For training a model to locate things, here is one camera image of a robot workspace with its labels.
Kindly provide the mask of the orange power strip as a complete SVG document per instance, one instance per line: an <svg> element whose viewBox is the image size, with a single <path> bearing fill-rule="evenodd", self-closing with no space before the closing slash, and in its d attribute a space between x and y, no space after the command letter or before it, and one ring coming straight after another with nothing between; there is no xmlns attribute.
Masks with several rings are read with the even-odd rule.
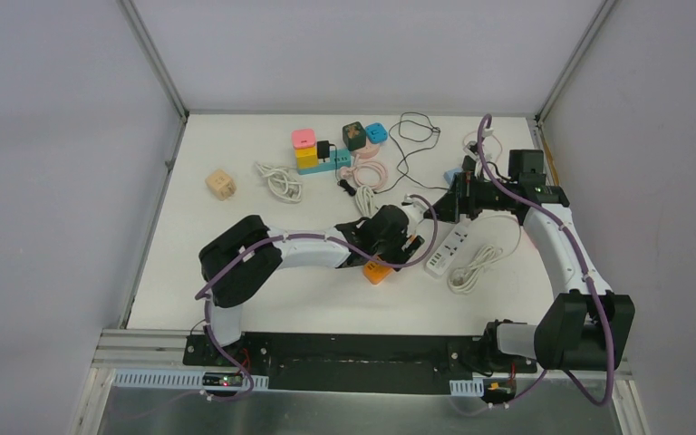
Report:
<svg viewBox="0 0 696 435"><path fill-rule="evenodd" d="M363 276L372 284L380 284L387 276L394 272L392 267L382 266L376 262L367 262L362 268Z"/></svg>

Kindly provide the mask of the teal power strip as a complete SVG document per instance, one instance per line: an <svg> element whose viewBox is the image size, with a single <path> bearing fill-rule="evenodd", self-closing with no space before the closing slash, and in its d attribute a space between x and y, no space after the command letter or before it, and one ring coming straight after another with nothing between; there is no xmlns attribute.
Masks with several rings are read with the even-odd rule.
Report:
<svg viewBox="0 0 696 435"><path fill-rule="evenodd" d="M352 165L353 156L346 149L331 149L327 159L320 160L315 166L305 169L297 169L299 175L310 175L326 171L337 171L343 167Z"/></svg>

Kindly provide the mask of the pink cube socket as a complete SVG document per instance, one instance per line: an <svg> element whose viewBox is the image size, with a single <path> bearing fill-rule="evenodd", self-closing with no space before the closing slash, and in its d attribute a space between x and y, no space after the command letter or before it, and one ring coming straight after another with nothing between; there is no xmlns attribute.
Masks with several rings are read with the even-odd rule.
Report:
<svg viewBox="0 0 696 435"><path fill-rule="evenodd" d="M294 130L291 133L292 146L295 150L303 150L316 145L316 137L313 129Z"/></svg>

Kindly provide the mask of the beige dragon cube adapter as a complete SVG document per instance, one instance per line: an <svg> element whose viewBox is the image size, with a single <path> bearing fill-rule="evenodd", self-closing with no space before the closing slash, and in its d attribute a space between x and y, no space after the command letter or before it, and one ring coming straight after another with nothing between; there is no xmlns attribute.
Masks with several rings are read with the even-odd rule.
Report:
<svg viewBox="0 0 696 435"><path fill-rule="evenodd" d="M205 184L215 198L220 201L231 198L237 191L232 177L223 169L216 169L205 178Z"/></svg>

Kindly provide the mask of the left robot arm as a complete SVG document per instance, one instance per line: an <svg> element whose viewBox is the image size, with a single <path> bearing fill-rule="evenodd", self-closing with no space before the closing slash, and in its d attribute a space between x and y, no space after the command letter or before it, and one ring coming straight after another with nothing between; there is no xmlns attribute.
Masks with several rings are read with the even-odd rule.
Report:
<svg viewBox="0 0 696 435"><path fill-rule="evenodd" d="M206 355L223 367L238 359L243 305L277 270L354 268L370 262L400 270L415 264L413 255L425 241L417 227L432 216L418 198L322 231L270 227L259 215L242 218L198 254L206 282L196 295L205 303Z"/></svg>

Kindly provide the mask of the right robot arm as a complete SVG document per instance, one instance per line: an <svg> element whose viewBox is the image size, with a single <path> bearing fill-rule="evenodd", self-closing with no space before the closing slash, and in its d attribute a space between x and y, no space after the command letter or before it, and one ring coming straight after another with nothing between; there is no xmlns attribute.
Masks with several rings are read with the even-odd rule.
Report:
<svg viewBox="0 0 696 435"><path fill-rule="evenodd" d="M507 179L477 170L477 161L476 146L470 143L461 172L434 205L438 219L457 223L485 210L511 213L539 252L555 294L537 325L488 323L479 362L492 372L503 370L514 356L550 370L617 369L635 316L633 301L615 294L595 270L566 193L546 184L543 152L511 151Z"/></svg>

